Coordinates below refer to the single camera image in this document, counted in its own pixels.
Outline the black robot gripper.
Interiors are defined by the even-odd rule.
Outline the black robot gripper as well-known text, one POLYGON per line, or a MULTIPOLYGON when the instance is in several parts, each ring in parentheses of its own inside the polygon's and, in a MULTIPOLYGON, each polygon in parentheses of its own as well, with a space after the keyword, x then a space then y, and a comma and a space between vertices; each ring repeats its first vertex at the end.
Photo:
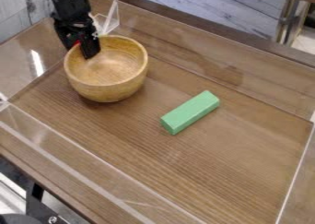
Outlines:
POLYGON ((89 12, 76 12, 69 15, 65 12, 52 13, 54 20, 54 32, 64 47, 70 47, 80 42, 80 48, 85 59, 92 58, 101 50, 97 29, 89 12))

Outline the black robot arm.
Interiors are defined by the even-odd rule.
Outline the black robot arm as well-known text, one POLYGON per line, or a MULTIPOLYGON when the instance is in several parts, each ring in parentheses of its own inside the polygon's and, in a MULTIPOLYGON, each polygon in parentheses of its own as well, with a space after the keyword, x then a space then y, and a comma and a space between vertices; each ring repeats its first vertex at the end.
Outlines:
POLYGON ((78 44, 85 59, 92 58, 101 50, 97 29, 89 16, 88 0, 52 0, 54 11, 54 32, 62 45, 69 50, 78 44))

